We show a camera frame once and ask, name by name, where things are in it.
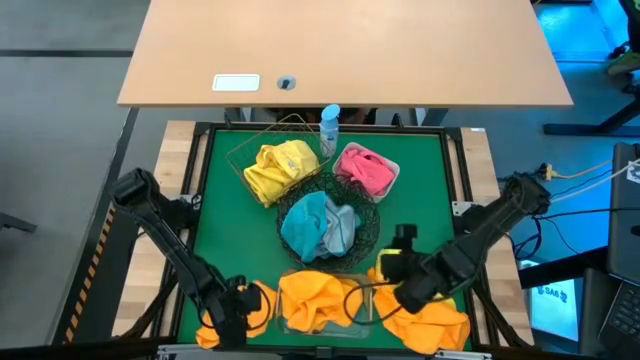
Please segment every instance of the wooden desk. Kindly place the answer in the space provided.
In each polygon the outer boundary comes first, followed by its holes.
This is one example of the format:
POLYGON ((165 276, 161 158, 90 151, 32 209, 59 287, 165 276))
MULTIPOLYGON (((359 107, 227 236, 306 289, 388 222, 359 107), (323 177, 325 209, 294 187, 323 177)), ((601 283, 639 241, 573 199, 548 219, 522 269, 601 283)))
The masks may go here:
MULTIPOLYGON (((155 169, 155 177, 166 196, 177 196, 184 177, 185 164, 191 147, 194 123, 190 121, 171 121, 167 126, 164 141, 155 169)), ((483 129, 462 129, 465 158, 474 200, 486 204, 498 197, 498 185, 493 170, 493 161, 489 152, 486 133, 483 129)), ((200 143, 199 154, 203 153, 205 139, 200 143)), ((458 158, 453 141, 449 143, 451 165, 454 169, 454 183, 456 193, 462 197, 462 181, 458 169, 458 158)), ((195 169, 200 169, 196 160, 195 169)), ((195 173, 192 184, 197 184, 199 174, 195 173)), ((113 334, 119 335, 126 331, 158 292, 164 257, 155 245, 146 237, 138 240, 127 274, 123 295, 118 310, 113 334)), ((533 336, 525 309, 520 280, 513 257, 511 243, 503 238, 489 253, 487 274, 492 298, 502 311, 507 321, 516 329, 518 334, 533 344, 533 336)), ((170 319, 173 302, 169 301, 165 311, 165 320, 170 319)), ((480 339, 488 343, 486 326, 484 326, 484 312, 478 301, 475 302, 476 317, 480 325, 480 339)))
POLYGON ((153 0, 128 106, 565 106, 528 0, 153 0), (214 92, 216 74, 259 74, 214 92), (296 78, 280 90, 283 75, 296 78))

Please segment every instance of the yellow wire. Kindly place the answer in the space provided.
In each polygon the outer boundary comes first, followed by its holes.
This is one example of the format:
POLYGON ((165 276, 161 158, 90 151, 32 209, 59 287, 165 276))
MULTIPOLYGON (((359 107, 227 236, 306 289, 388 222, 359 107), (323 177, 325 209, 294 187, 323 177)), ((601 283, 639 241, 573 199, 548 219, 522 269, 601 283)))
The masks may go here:
POLYGON ((560 178, 560 179, 574 179, 574 178, 580 177, 582 175, 588 174, 588 173, 590 173, 590 172, 592 172, 594 170, 598 170, 598 169, 600 169, 601 167, 607 165, 610 162, 611 162, 611 160, 607 160, 607 161, 605 161, 603 163, 600 163, 600 164, 598 164, 598 165, 596 165, 596 166, 594 166, 594 167, 592 167, 590 169, 587 169, 587 170, 584 170, 584 171, 580 171, 579 173, 575 173, 573 175, 562 175, 562 174, 558 174, 557 172, 554 171, 553 177, 557 177, 557 178, 560 178))

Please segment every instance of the towel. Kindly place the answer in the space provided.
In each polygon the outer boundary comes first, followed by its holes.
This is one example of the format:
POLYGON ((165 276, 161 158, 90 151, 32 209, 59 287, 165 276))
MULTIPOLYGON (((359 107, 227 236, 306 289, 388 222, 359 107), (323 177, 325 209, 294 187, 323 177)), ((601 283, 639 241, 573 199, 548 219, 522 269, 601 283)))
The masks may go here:
MULTIPOLYGON (((264 295, 261 295, 262 301, 260 302, 260 310, 251 312, 247 316, 247 322, 249 324, 249 327, 256 327, 262 324, 267 318, 267 316, 269 317, 269 319, 261 327, 253 330, 247 330, 247 337, 250 337, 250 338, 254 338, 259 335, 262 335, 267 330, 267 325, 269 324, 269 320, 271 320, 271 318, 273 317, 273 313, 276 308, 276 296, 277 296, 275 291, 271 290, 268 286, 264 285, 263 283, 259 281, 254 281, 254 284, 258 285, 262 289, 262 291, 264 291, 264 293, 269 298, 269 304, 267 304, 267 300, 264 298, 264 295)), ((208 312, 204 313, 204 316, 202 317, 202 321, 209 326, 213 326, 211 322, 211 317, 209 316, 208 312)), ((198 345, 200 345, 201 348, 211 349, 218 346, 218 344, 220 343, 220 337, 218 336, 218 333, 216 332, 215 329, 202 326, 200 327, 200 329, 198 329, 198 331, 196 331, 196 341, 198 342, 198 345)))
MULTIPOLYGON (((338 279, 319 271, 298 271, 280 278, 282 316, 287 327, 305 333, 321 331, 327 322, 348 327, 351 320, 344 312, 344 297, 358 283, 338 279)), ((347 301, 347 311, 355 317, 362 305, 362 290, 347 301)))
POLYGON ((307 143, 288 140, 277 146, 262 145, 256 164, 244 169, 244 177, 260 202, 269 207, 287 187, 319 166, 307 143))
MULTIPOLYGON (((380 280, 373 269, 369 270, 368 275, 374 282, 380 280)), ((400 306, 393 294, 394 287, 376 288, 373 302, 380 317, 400 306)), ((456 311, 452 299, 427 304, 417 314, 401 309, 385 320, 383 325, 400 338, 406 347, 425 355, 431 355, 438 349, 461 351, 471 332, 469 317, 456 311)))
POLYGON ((356 228, 360 226, 360 218, 351 205, 337 206, 327 196, 325 203, 327 231, 316 250, 316 255, 327 258, 330 255, 344 256, 353 246, 356 228))
POLYGON ((383 195, 394 174, 380 155, 369 150, 352 149, 342 154, 338 171, 360 181, 369 195, 383 195))
POLYGON ((343 256, 353 246, 360 219, 350 205, 337 206, 324 191, 298 200, 285 216, 280 233, 302 262, 317 256, 343 256))

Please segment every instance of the gold wire basket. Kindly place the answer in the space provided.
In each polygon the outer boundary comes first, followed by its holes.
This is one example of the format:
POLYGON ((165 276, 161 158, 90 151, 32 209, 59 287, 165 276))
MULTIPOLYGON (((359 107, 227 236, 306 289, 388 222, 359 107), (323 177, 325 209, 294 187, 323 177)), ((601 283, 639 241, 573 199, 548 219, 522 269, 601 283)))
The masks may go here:
POLYGON ((331 157, 324 156, 322 154, 322 147, 320 144, 320 134, 314 131, 298 114, 291 114, 284 117, 282 120, 274 123, 268 128, 264 129, 260 133, 252 136, 247 141, 236 146, 227 153, 227 161, 235 173, 240 177, 240 180, 245 184, 249 192, 259 203, 263 203, 265 207, 277 202, 284 194, 286 194, 291 187, 299 183, 300 181, 319 173, 324 165, 326 165, 331 157), (287 140, 302 140, 313 151, 318 159, 318 167, 309 171, 299 179, 295 179, 291 183, 286 184, 282 191, 276 194, 266 196, 267 202, 260 201, 258 195, 253 191, 251 185, 244 177, 244 169, 254 165, 256 163, 256 156, 260 152, 262 145, 280 145, 287 140))

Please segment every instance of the floor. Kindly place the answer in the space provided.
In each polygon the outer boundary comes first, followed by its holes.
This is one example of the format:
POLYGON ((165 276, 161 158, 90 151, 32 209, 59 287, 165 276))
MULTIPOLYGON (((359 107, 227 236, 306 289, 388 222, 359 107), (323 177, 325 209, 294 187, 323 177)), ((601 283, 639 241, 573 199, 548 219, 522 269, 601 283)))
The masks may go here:
MULTIPOLYGON (((133 48, 149 0, 2 0, 0 48, 133 48)), ((536 12, 575 107, 563 110, 454 110, 445 126, 484 127, 496 171, 530 171, 540 163, 574 173, 612 155, 618 141, 548 137, 547 122, 599 123, 631 98, 624 79, 609 79, 603 57, 626 39, 615 0, 591 6, 538 5, 536 12)), ((0 58, 0 211, 38 224, 29 236, 0 231, 0 347, 44 344, 67 281, 126 109, 115 105, 128 59, 0 58), (25 314, 37 313, 25 321, 25 314)), ((379 121, 390 121, 386 110, 379 121)), ((142 110, 123 171, 153 168, 165 121, 221 121, 219 109, 142 110)), ((552 192, 575 184, 548 184, 552 192)), ((609 185, 559 203, 551 212, 607 207, 609 185)), ((608 215, 558 221, 577 251, 607 241, 608 215)), ((534 231, 524 221, 516 241, 534 231)), ((552 228, 535 260, 571 255, 552 228)))

